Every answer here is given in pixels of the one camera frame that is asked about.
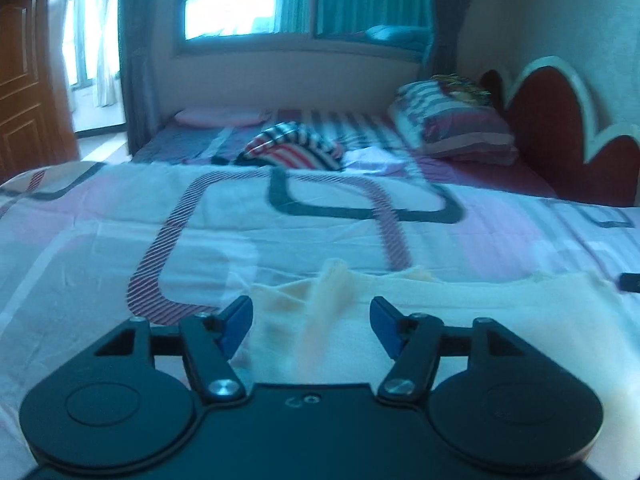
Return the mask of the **patterned pastel quilt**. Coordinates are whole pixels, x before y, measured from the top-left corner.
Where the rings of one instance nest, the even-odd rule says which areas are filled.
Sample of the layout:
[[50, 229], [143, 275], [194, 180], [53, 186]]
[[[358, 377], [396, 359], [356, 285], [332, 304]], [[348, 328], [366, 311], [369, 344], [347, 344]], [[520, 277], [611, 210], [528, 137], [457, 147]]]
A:
[[70, 162], [1, 189], [1, 474], [35, 465], [26, 393], [112, 328], [254, 302], [244, 384], [379, 385], [383, 296], [448, 325], [493, 318], [590, 385], [590, 466], [639, 474], [637, 208], [420, 178]]

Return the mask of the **red white scalloped headboard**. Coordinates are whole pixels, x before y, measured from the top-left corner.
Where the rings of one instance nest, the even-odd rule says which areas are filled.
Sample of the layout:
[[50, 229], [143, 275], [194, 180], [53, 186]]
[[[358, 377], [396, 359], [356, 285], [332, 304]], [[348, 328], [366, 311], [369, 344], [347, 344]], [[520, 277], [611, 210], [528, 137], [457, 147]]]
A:
[[520, 159], [562, 200], [631, 207], [639, 203], [639, 126], [602, 127], [576, 68], [543, 56], [511, 76], [498, 64], [480, 75], [515, 136]]

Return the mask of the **striped bed sheet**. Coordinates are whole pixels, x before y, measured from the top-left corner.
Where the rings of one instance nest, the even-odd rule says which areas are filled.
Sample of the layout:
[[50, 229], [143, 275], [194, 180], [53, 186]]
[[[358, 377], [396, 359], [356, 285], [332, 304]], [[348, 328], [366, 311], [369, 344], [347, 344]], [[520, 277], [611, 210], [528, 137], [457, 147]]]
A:
[[174, 120], [140, 148], [132, 160], [137, 164], [166, 162], [171, 165], [256, 165], [242, 155], [247, 144], [264, 130], [278, 125], [291, 126], [302, 135], [303, 143], [285, 151], [298, 169], [340, 171], [345, 159], [336, 158], [374, 146], [399, 160], [399, 167], [388, 173], [394, 178], [416, 182], [445, 183], [489, 188], [490, 190], [531, 196], [553, 197], [548, 183], [517, 160], [511, 166], [452, 162], [432, 159], [409, 148], [385, 115], [337, 112], [278, 110], [265, 122], [249, 126], [193, 128]]

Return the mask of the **red black striped cloth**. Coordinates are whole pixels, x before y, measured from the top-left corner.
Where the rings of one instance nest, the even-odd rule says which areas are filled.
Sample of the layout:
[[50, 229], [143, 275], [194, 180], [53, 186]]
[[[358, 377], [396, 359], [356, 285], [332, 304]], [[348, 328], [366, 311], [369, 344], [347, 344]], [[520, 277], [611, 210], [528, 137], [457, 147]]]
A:
[[344, 154], [341, 144], [300, 122], [278, 122], [254, 136], [233, 163], [236, 166], [341, 171]]

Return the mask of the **pink small pillow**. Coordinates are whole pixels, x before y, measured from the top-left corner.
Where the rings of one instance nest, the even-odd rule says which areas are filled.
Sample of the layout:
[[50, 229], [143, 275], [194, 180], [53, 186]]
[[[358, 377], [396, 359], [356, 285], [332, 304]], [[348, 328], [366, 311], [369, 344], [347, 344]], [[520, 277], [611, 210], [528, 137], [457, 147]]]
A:
[[224, 127], [250, 127], [260, 125], [271, 116], [269, 110], [251, 107], [187, 107], [174, 116], [182, 126], [210, 129]]

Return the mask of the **striped purple pillow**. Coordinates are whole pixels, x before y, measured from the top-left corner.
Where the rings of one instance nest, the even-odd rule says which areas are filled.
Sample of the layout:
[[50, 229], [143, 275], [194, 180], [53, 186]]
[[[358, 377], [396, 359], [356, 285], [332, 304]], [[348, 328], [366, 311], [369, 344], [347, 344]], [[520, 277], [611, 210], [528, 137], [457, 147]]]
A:
[[518, 158], [514, 133], [493, 105], [445, 96], [432, 77], [400, 87], [388, 114], [409, 145], [428, 157], [497, 166]]

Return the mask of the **dark patterned item on pillow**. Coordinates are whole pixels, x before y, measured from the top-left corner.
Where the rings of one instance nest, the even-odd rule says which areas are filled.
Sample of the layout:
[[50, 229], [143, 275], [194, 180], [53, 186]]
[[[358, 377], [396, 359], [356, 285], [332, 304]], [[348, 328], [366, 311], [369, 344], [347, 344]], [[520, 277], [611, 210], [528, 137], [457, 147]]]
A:
[[457, 74], [434, 75], [432, 81], [438, 84], [445, 96], [472, 106], [491, 106], [491, 93], [469, 78]]

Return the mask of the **brown wooden door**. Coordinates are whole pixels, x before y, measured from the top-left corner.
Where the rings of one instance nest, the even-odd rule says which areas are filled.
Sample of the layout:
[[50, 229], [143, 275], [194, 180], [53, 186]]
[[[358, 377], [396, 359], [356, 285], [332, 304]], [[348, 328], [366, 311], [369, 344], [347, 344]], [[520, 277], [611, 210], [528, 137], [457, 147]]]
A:
[[79, 158], [48, 0], [1, 0], [1, 180]]

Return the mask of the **teal cushion on sill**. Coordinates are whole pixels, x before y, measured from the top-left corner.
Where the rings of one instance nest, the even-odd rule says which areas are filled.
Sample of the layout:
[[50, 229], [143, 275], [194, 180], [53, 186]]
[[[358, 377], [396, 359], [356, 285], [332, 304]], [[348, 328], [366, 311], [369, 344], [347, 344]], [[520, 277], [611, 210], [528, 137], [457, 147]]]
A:
[[424, 51], [432, 44], [432, 34], [428, 28], [406, 25], [376, 25], [366, 30], [366, 36], [373, 42], [410, 51]]

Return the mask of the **window with teal curtain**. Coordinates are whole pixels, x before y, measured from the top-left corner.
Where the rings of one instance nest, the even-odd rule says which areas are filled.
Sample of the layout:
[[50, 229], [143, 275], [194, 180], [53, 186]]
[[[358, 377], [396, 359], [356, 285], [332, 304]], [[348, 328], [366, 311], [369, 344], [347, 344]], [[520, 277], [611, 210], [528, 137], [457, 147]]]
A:
[[203, 50], [262, 46], [299, 49], [303, 44], [365, 44], [405, 51], [420, 60], [424, 51], [397, 49], [369, 40], [376, 25], [428, 28], [428, 0], [180, 0], [178, 38]]

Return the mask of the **grey curtain left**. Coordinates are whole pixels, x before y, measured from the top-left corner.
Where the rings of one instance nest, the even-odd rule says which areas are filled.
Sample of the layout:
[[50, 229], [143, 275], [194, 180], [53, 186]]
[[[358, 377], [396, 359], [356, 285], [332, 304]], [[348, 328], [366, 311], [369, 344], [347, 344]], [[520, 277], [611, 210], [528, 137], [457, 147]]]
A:
[[156, 0], [118, 0], [120, 85], [128, 148], [137, 154], [160, 128], [152, 60]]

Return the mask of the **grey curtain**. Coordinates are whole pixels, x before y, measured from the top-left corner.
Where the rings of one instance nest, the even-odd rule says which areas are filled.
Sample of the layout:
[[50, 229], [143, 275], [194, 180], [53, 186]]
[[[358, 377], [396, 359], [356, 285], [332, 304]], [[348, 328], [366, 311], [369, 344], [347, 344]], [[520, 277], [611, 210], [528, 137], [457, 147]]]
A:
[[456, 70], [459, 35], [471, 0], [428, 0], [431, 11], [432, 45], [424, 68], [429, 75]]
[[120, 85], [128, 148], [137, 154], [160, 128], [152, 60], [156, 0], [118, 0]]

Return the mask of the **grey curtain right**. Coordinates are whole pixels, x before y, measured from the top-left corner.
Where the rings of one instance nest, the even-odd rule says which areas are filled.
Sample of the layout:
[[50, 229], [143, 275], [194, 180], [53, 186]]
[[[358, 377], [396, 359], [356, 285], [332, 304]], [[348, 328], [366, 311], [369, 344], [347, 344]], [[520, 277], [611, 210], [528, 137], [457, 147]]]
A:
[[432, 45], [424, 68], [429, 75], [456, 70], [459, 35], [471, 0], [428, 0], [431, 11]]

